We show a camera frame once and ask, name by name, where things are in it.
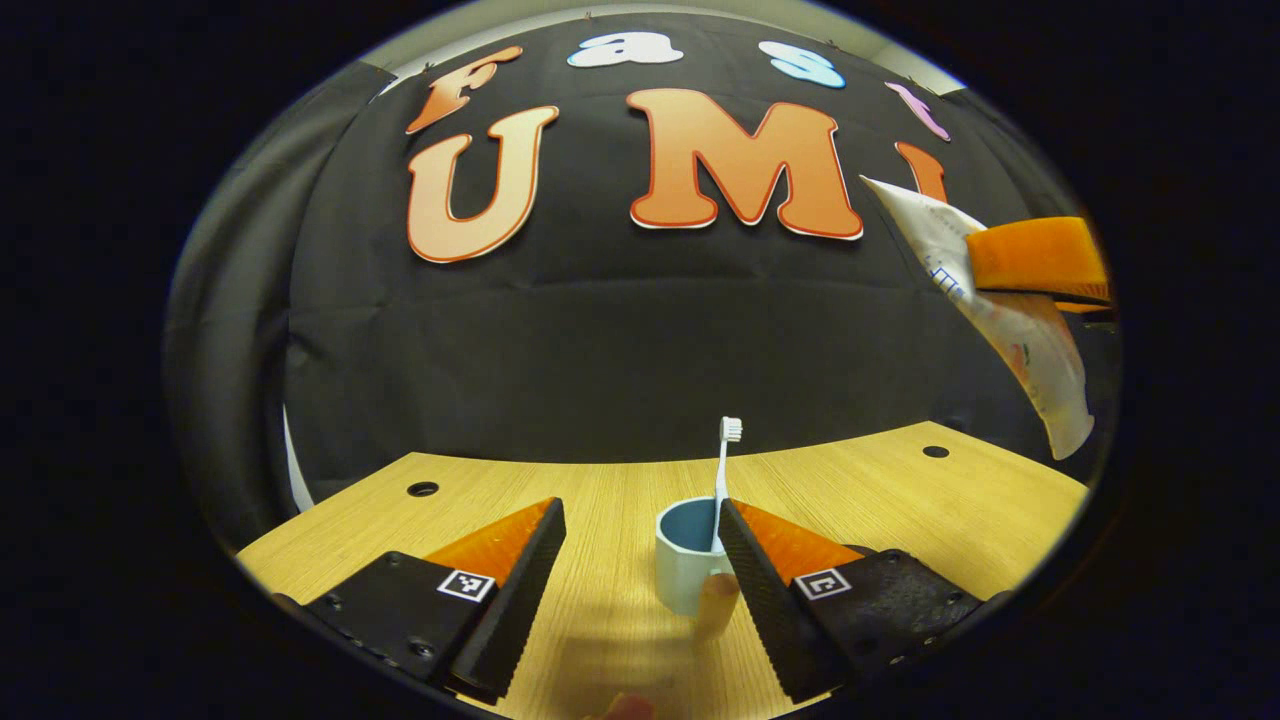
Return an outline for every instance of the white cup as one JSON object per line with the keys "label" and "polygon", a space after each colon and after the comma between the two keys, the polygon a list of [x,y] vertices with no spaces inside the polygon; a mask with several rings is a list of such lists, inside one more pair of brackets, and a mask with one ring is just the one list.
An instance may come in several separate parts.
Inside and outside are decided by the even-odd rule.
{"label": "white cup", "polygon": [[677,615],[695,618],[707,577],[733,571],[727,555],[710,552],[714,507],[714,497],[691,497],[658,514],[654,579],[658,598]]}

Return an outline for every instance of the white toothbrush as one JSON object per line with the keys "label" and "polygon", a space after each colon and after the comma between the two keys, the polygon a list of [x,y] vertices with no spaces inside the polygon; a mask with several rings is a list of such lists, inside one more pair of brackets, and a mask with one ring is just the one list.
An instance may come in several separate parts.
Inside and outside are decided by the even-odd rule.
{"label": "white toothbrush", "polygon": [[724,454],[728,443],[742,439],[742,420],[721,418],[721,465],[716,470],[716,519],[712,524],[712,552],[724,552],[719,542],[719,506],[728,498],[728,484],[724,483]]}

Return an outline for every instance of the black backdrop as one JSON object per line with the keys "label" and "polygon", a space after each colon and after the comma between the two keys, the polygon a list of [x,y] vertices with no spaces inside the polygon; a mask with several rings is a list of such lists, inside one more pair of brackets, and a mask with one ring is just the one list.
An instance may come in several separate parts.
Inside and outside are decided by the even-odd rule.
{"label": "black backdrop", "polygon": [[[324,10],[19,17],[33,42],[18,94],[33,102],[14,110],[13,356],[40,372],[18,388],[26,452],[6,502],[10,528],[31,524],[10,544],[17,716],[425,711],[282,621],[228,562],[179,480],[159,387],[170,272],[228,159],[287,99],[421,13]],[[1064,547],[988,646],[867,708],[1262,716],[1275,577],[1268,475],[1248,460],[1267,428],[1253,383],[1268,255],[1245,210],[1268,186],[1245,160],[1267,143],[1240,68],[1266,68],[1265,24],[1229,6],[858,10],[993,99],[1102,232],[1133,238],[1108,247],[1126,374],[1116,451],[1080,528],[1103,541]]]}
{"label": "black backdrop", "polygon": [[[580,42],[660,32],[675,63],[575,68]],[[756,45],[828,58],[829,88],[791,78]],[[468,104],[406,137],[429,85],[509,45]],[[165,379],[179,448],[216,529],[243,547],[289,516],[282,400],[317,501],[399,459],[436,452],[543,462],[645,462],[714,455],[723,415],[750,427],[739,452],[801,447],[920,420],[1089,482],[1114,428],[1119,338],[1066,314],[1084,360],[1088,442],[1062,461],[996,351],[922,272],[859,174],[915,188],[895,150],[938,159],[947,199],[988,225],[1082,213],[1034,147],[972,92],[910,79],[804,37],[672,13],[570,20],[440,63],[378,95],[390,76],[360,63],[293,104],[232,167],[178,264]],[[943,142],[886,82],[905,83],[947,128]],[[649,132],[626,96],[708,94],[754,132],[773,102],[836,119],[835,145],[864,231],[852,242],[781,227],[780,179],[756,225],[722,208],[709,227],[631,222],[648,188]],[[406,237],[410,159],[470,133],[452,209],[484,210],[492,123],[556,105],[538,197],[502,247],[449,265]]]}

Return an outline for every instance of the wooden table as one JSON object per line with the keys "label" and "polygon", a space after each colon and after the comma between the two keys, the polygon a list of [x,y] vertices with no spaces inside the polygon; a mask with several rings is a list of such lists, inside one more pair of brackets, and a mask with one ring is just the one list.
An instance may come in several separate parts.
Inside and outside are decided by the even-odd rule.
{"label": "wooden table", "polygon": [[[946,457],[924,455],[941,446]],[[389,550],[424,556],[549,496],[567,537],[497,712],[581,719],[618,692],[663,719],[773,717],[782,693],[745,602],[709,646],[691,641],[653,588],[655,516],[710,495],[716,459],[568,465],[410,454],[246,547],[270,592],[306,603]],[[411,497],[434,480],[440,489]],[[733,497],[832,539],[902,548],[977,597],[1012,588],[1053,547],[1085,488],[1055,470],[934,423],[731,456]]]}

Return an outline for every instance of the black cloth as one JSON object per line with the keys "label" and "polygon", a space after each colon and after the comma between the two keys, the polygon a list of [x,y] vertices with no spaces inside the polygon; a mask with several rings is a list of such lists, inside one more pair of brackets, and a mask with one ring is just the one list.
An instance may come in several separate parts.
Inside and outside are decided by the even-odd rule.
{"label": "black cloth", "polygon": [[[566,63],[580,42],[622,31],[662,32],[685,56]],[[846,87],[778,72],[756,47],[764,40],[827,58]],[[435,78],[508,45],[524,54],[467,91],[465,108],[404,135]],[[280,433],[266,427],[279,411],[269,400],[276,378],[316,500],[410,451],[559,462],[707,457],[726,414],[746,428],[736,452],[933,419],[1088,478],[1100,433],[1052,461],[1014,375],[858,178],[914,190],[893,147],[905,141],[940,160],[948,201],[987,225],[1078,214],[1060,183],[1036,172],[1024,141],[974,104],[799,36],[685,14],[535,29],[364,104],[387,79],[353,65],[282,118],[215,193],[175,278],[166,366],[178,439],[197,495],[233,544],[291,512]],[[910,87],[951,142],[884,82]],[[782,228],[785,177],[762,222],[745,225],[704,168],[700,190],[721,208],[713,224],[637,227],[628,209],[648,188],[649,131],[625,99],[655,87],[705,92],[748,132],[780,101],[836,118],[863,237]],[[477,259],[436,265],[413,255],[410,159],[470,133],[452,210],[471,217],[494,188],[489,126],[540,105],[556,105],[559,118],[543,132],[524,228]],[[1068,320],[1092,404],[1100,374],[1117,372],[1107,365],[1114,336]]]}

